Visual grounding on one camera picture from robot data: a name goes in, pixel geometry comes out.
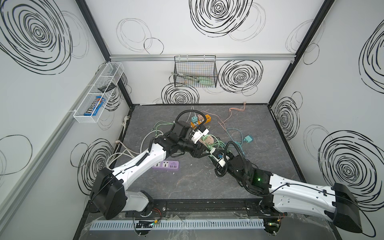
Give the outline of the round pink power strip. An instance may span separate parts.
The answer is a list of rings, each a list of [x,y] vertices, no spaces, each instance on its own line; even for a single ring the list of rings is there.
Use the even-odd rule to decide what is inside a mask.
[[[211,140],[210,142],[205,142],[205,141],[204,141],[204,139],[205,139],[206,136],[209,136],[209,137],[210,137],[210,140]],[[211,135],[206,135],[206,136],[203,137],[203,143],[204,143],[207,147],[210,147],[210,146],[212,146],[212,145],[215,143],[215,140],[214,140],[214,138],[213,138]]]

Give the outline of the teal charger with white cable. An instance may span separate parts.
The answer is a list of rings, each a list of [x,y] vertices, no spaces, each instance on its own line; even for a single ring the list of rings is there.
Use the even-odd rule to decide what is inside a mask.
[[[196,124],[197,121],[198,121],[197,114],[194,113],[194,115],[191,117],[191,112],[190,112],[189,117],[188,117],[188,120],[189,120],[192,124]]]

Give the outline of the purple power strip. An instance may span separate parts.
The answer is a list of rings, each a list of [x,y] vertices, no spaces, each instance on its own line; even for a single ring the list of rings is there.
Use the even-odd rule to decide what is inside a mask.
[[[179,170],[179,161],[162,161],[152,166],[156,170],[169,170],[169,171],[178,171]]]

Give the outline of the orange power strip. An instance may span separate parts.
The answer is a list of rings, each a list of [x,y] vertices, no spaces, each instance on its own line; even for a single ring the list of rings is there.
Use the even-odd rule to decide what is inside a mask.
[[[211,121],[211,116],[210,115],[205,115],[206,118],[206,123],[209,123]],[[191,118],[191,127],[195,128],[199,124],[201,124],[204,121],[204,117],[202,115],[196,115]]]

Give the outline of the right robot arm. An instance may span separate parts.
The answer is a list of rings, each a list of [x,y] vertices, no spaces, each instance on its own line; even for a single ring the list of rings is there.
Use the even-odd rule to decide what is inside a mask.
[[[362,233],[358,201],[343,184],[319,186],[290,180],[256,168],[241,156],[210,155],[219,176],[230,174],[240,187],[260,197],[265,215],[296,213],[323,218],[351,233]]]

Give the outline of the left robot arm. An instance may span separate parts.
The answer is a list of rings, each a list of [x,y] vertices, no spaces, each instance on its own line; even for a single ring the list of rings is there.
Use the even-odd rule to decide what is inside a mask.
[[[207,156],[209,149],[200,139],[208,133],[203,124],[192,129],[185,122],[175,122],[170,131],[151,139],[149,147],[129,162],[114,169],[100,170],[91,190],[91,203],[106,220],[115,218],[121,212],[150,215],[154,207],[153,198],[145,191],[130,192],[129,187],[154,165],[177,152],[190,153],[198,159]]]

